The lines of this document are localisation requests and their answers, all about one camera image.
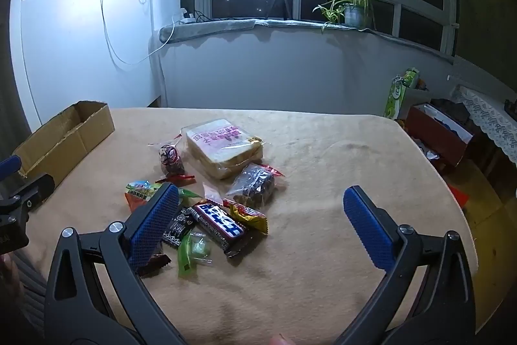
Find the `person's left hand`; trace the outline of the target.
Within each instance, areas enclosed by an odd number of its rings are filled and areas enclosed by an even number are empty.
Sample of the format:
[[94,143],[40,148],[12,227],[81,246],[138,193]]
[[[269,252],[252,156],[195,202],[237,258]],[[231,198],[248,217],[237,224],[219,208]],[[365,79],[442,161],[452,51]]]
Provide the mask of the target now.
[[12,253],[1,255],[1,304],[21,309],[24,286]]

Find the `person's right hand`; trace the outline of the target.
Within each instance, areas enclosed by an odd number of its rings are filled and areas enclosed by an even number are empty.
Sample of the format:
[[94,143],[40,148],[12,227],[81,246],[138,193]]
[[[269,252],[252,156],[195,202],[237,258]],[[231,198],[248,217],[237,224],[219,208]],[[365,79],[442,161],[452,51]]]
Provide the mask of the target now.
[[283,334],[276,334],[269,341],[269,345],[295,345],[295,343]]

